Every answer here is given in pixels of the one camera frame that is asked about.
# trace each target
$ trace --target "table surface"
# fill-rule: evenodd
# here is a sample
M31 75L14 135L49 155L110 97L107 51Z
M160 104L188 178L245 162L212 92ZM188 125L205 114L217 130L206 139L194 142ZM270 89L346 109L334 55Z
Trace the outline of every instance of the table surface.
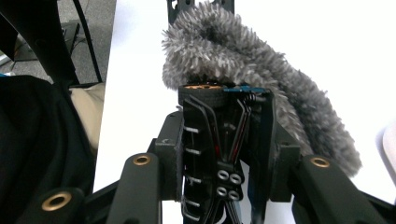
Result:
M145 152L165 117L177 110L177 93L162 82L168 22L166 1L157 2L117 1L95 191L118 180L125 160ZM328 92L361 154L363 167L353 183L388 203L395 202L396 188L377 145L396 120L392 4L235 0L246 26ZM241 211L247 218L248 208ZM179 204L164 202L163 223L181 220ZM293 223L290 204L270 203L266 223Z

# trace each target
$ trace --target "black wire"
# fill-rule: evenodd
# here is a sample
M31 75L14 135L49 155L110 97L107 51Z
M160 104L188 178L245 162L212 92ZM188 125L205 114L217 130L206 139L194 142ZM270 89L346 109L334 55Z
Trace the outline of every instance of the black wire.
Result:
M79 3L78 0L73 0L73 3L76 7L77 14L79 16L79 20L81 21L82 29L84 30L84 33L85 33L85 38L87 39L88 48L90 50L93 68L95 69L96 77L99 82L102 82L102 77L100 76L98 62L96 61L95 52L93 50L93 45L92 45L92 40L91 40L91 35L90 35L90 31L88 30L88 25L87 25L87 21L85 20L84 12L82 11L81 4Z

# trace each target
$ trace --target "black metal frame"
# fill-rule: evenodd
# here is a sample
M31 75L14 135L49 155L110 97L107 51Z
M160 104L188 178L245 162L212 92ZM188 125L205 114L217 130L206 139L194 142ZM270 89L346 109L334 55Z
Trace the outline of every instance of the black metal frame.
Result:
M335 163L317 155L300 157L294 139L271 116L275 105L272 93L265 91L258 97L258 104L263 107L258 119L251 119L249 123L250 141L244 145L244 151L249 153L242 153L240 157L250 166L251 223L264 222L268 200L289 202L291 195L294 195L292 213L296 223L396 223L395 205L361 193ZM190 165L186 163L191 162L183 161L183 154L186 154L184 127L189 123L186 119L185 112L169 114L148 152L134 155L125 162L120 181L87 197L78 189L55 189L30 204L19 223L162 223L161 201L164 200L181 201L184 223L213 223L219 219L215 206L208 206L209 210L202 213L205 218L191 219L191 213L185 211L181 179L186 174L183 174L186 165ZM266 135L258 138L254 132ZM237 164L234 168L230 164L219 166L218 161L213 160L206 165L211 166L210 163L214 165L214 172L238 169ZM209 178L209 182L230 187L214 178ZM213 192L211 200L219 197ZM47 206L52 209L46 210L43 204L49 200ZM236 199L222 200L222 206L227 208L225 223L240 223L233 204L227 203Z

